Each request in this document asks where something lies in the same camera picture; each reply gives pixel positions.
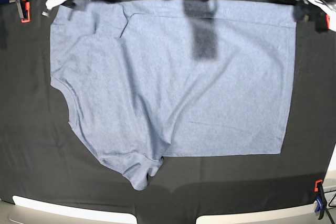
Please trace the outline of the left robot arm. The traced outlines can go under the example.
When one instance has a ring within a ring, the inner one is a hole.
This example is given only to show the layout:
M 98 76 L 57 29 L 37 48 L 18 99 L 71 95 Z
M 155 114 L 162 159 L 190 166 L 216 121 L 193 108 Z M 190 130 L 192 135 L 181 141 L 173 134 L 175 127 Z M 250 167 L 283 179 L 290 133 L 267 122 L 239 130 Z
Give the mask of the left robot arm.
M 313 22 L 318 33 L 335 32 L 335 0 L 295 1 L 293 16 L 297 22 Z

